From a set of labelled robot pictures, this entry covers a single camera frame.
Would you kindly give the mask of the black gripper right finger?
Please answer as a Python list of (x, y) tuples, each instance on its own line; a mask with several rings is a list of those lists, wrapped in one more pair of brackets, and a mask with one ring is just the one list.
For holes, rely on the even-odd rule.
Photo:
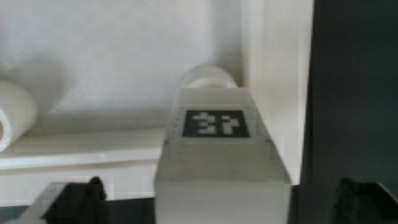
[(398, 197), (380, 182), (341, 179), (332, 224), (398, 224)]

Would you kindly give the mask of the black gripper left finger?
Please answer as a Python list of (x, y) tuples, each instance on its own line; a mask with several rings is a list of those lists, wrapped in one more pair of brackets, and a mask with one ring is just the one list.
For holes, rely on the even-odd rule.
[(108, 224), (105, 185), (99, 177), (69, 183), (41, 216), (46, 224)]

